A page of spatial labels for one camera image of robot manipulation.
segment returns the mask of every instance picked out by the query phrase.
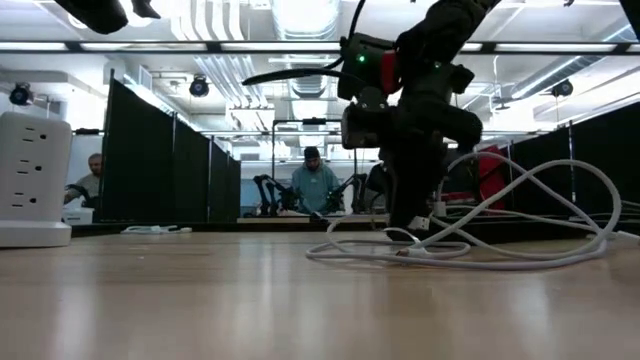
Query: wooden table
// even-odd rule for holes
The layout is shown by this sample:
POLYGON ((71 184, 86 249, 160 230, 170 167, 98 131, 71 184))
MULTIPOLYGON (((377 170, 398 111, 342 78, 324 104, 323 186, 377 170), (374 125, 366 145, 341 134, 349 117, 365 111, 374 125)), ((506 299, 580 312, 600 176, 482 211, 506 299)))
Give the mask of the wooden table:
POLYGON ((2 250, 0 359, 640 356, 637 246, 569 268, 499 273, 307 260, 323 239, 117 235, 2 250))

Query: dark cap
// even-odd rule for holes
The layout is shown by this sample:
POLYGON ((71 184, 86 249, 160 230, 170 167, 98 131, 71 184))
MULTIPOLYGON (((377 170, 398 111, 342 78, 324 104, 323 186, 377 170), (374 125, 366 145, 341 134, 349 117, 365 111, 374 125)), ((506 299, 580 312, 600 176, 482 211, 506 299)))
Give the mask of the dark cap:
POLYGON ((319 157, 320 157, 320 151, 318 150, 317 147, 309 146, 304 149, 305 160, 318 159, 319 157))

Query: coiled white cable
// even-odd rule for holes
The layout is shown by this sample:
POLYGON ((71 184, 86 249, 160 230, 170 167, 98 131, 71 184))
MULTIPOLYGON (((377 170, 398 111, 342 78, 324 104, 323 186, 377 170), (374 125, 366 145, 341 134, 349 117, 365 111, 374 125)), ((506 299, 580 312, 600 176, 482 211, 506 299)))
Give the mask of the coiled white cable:
MULTIPOLYGON (((327 237, 328 242, 315 246, 309 250, 307 250, 306 256, 309 259, 352 259, 352 260, 371 260, 371 261, 388 261, 400 264, 408 264, 408 265, 424 265, 424 266, 435 266, 435 267, 449 267, 449 268, 463 268, 463 269, 483 269, 483 270, 539 270, 539 269, 549 269, 554 267, 566 266, 575 264, 578 262, 599 258, 602 257, 607 248, 607 240, 613 235, 613 229, 617 225, 618 220, 620 218, 620 214, 622 212, 622 200, 620 198, 620 194, 616 189, 615 185, 602 171, 598 168, 587 164, 582 161, 577 160, 555 160, 544 163, 540 166, 535 167, 529 171, 526 171, 521 166, 517 165, 513 161, 494 153, 489 152, 480 152, 480 153, 472 153, 467 154, 465 156, 460 157, 456 161, 454 161, 450 166, 448 171, 451 171, 455 166, 460 164, 461 162, 469 159, 469 158, 479 158, 479 157, 491 157, 500 159, 518 172, 522 173, 517 179, 515 179, 511 184, 506 186, 500 192, 491 196, 490 198, 483 201, 480 205, 474 207, 465 207, 465 206, 451 206, 449 209, 471 209, 471 211, 462 217, 460 220, 456 221, 454 224, 448 224, 436 217, 431 218, 432 223, 435 225, 443 227, 443 230, 434 234, 433 236, 425 239, 423 241, 419 241, 417 238, 411 236, 413 242, 397 242, 391 240, 342 240, 336 241, 332 238, 332 232, 334 229, 343 222, 347 217, 338 219, 334 221, 329 228, 327 229, 327 237), (555 167, 555 166, 574 166, 585 169, 591 173, 593 173, 596 177, 598 177, 604 185, 607 187, 609 192, 611 193, 611 197, 613 200, 613 212, 611 214, 611 218, 609 222, 604 228, 600 228, 593 219, 591 219, 587 214, 585 214, 580 208, 575 206, 569 200, 565 199, 558 193, 551 190, 548 186, 543 184, 540 180, 534 177, 540 171, 555 167), (515 187, 520 185, 522 182, 526 180, 531 180, 533 183, 542 188, 545 192, 551 195, 556 200, 560 201, 563 205, 571 209, 576 215, 580 216, 587 225, 577 224, 575 222, 570 221, 562 221, 562 220, 554 220, 547 219, 539 216, 522 214, 517 212, 505 211, 505 210, 490 210, 487 209, 491 204, 500 200, 510 191, 512 191, 515 187), (593 231, 595 236, 593 239, 571 251, 565 251, 561 253, 555 254, 535 254, 535 253, 523 253, 523 252, 515 252, 497 248, 495 246, 491 246, 471 234, 463 231, 461 228, 465 224, 467 224, 471 219, 473 219, 476 215, 481 212, 494 212, 494 213, 502 213, 509 215, 519 215, 528 219, 546 222, 554 225, 562 225, 569 226, 573 228, 579 228, 584 230, 593 231), (444 239, 446 236, 456 233, 469 241, 470 243, 477 245, 479 247, 483 247, 486 249, 490 249, 495 251, 503 256, 516 258, 519 260, 518 262, 491 262, 491 263, 483 263, 483 262, 472 262, 472 261, 459 261, 459 260, 451 260, 457 257, 466 255, 471 250, 471 247, 462 242, 439 242, 441 239, 444 239), (370 254, 370 253, 358 253, 351 249, 346 248, 345 244, 369 244, 369 245, 382 245, 382 246, 404 246, 404 248, 397 253, 387 253, 387 254, 370 254), (429 247, 454 247, 456 248, 453 251, 449 252, 429 252, 427 249, 429 247), (324 253, 324 251, 329 250, 331 248, 336 248, 339 253, 324 253)), ((436 194, 436 199, 440 201, 440 196, 442 192, 443 183, 440 183, 438 187, 438 191, 436 194)), ((405 234, 408 232, 402 229, 385 229, 383 231, 402 231, 405 234)))

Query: teal shirt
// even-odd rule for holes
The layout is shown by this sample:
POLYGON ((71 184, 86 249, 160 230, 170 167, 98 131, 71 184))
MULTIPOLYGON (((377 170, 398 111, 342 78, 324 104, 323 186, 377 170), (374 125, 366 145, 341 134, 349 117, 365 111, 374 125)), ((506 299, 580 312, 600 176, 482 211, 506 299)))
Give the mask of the teal shirt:
POLYGON ((320 165, 318 170, 312 172, 303 165, 293 173, 291 186, 300 196, 300 212, 311 214, 323 209, 327 196, 340 187, 340 183, 333 170, 327 166, 320 165))

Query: man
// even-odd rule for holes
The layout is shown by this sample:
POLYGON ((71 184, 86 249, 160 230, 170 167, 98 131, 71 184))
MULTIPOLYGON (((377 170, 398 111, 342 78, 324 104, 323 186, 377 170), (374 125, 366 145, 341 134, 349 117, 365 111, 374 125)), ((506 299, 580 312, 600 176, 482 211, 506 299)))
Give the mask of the man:
MULTIPOLYGON (((76 185, 82 186, 89 193, 90 198, 97 197, 100 193, 100 174, 102 172, 102 154, 93 154, 89 156, 89 170, 91 174, 82 177, 76 185)), ((80 197, 77 190, 69 190, 64 196, 64 203, 68 204, 76 198, 80 197)))
POLYGON ((315 146, 304 149, 304 165, 293 173, 293 191, 300 196, 300 212, 323 212, 329 193, 340 184, 333 171, 322 164, 315 146))

